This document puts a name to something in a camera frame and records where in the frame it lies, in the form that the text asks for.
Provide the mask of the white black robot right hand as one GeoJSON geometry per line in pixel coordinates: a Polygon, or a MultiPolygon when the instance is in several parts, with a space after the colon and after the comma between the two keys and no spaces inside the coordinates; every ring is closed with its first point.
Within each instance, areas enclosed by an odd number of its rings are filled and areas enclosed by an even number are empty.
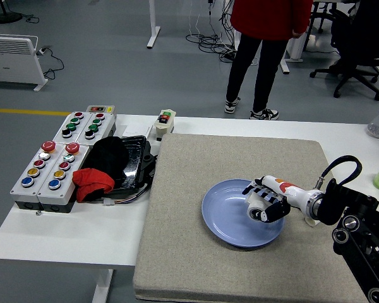
{"type": "Polygon", "coordinates": [[[289,214],[292,207],[301,210],[308,223],[315,219],[310,212],[312,195],[318,191],[304,190],[290,182],[266,175],[255,179],[243,190],[248,204],[247,216],[263,223],[275,222],[289,214]]]}

